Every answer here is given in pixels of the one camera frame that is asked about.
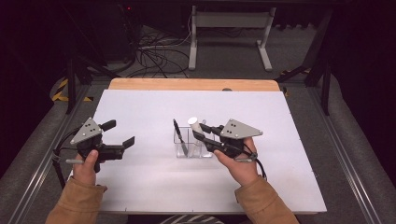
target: white table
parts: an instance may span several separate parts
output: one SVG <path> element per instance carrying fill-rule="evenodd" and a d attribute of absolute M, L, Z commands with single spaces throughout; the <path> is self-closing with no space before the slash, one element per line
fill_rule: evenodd
<path fill-rule="evenodd" d="M 268 181 L 294 213 L 325 212 L 312 172 L 281 91 L 106 90 L 94 119 L 117 126 L 104 133 L 108 145 L 135 136 L 120 161 L 101 164 L 97 183 L 107 185 L 101 210 L 123 214 L 242 214 L 238 184 L 216 159 L 181 159 L 173 142 L 176 119 L 210 126 L 237 119 L 257 129 L 254 137 Z"/>

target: clear plastic container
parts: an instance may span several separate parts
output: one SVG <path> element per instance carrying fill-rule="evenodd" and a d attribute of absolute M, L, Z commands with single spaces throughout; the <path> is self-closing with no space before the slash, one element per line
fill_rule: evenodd
<path fill-rule="evenodd" d="M 174 143 L 176 156 L 178 158 L 211 158 L 213 153 L 207 151 L 206 146 L 203 142 L 198 141 L 194 138 L 192 129 L 190 127 L 180 127 L 180 135 L 184 141 L 181 143 L 178 139 L 176 130 L 174 130 Z M 215 140 L 213 133 L 206 133 L 206 138 Z"/>

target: sleeve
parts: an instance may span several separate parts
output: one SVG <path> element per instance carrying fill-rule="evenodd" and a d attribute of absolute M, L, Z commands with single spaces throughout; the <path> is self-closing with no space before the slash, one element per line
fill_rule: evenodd
<path fill-rule="evenodd" d="M 237 189 L 235 196 L 254 224 L 298 223 L 276 191 L 261 176 Z"/>
<path fill-rule="evenodd" d="M 61 198 L 49 213 L 46 224 L 95 223 L 105 188 L 70 178 Z"/>

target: wooden table edge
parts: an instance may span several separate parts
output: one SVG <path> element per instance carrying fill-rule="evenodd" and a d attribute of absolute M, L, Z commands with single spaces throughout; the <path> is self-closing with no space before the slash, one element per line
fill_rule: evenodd
<path fill-rule="evenodd" d="M 206 78 L 128 78 L 111 80 L 109 90 L 146 91 L 280 91 L 274 80 Z"/>

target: human hand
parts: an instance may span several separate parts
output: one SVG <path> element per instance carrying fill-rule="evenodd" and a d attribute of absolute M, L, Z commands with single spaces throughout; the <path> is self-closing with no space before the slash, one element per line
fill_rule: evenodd
<path fill-rule="evenodd" d="M 95 186 L 96 172 L 93 170 L 93 167 L 98 159 L 98 155 L 99 153 L 97 150 L 92 150 L 90 154 L 88 154 L 84 163 L 73 165 L 73 177 L 77 181 Z M 77 154 L 76 160 L 82 161 L 83 159 L 79 154 Z"/>
<path fill-rule="evenodd" d="M 252 152 L 257 152 L 256 147 L 254 146 L 253 138 L 245 138 L 245 145 L 247 145 Z M 233 179 L 236 180 L 241 186 L 245 186 L 255 180 L 259 173 L 257 172 L 257 163 L 255 161 L 252 162 L 240 162 L 235 161 L 234 159 L 226 156 L 224 153 L 219 150 L 214 151 L 216 157 L 219 162 L 221 162 L 224 166 L 228 168 Z"/>

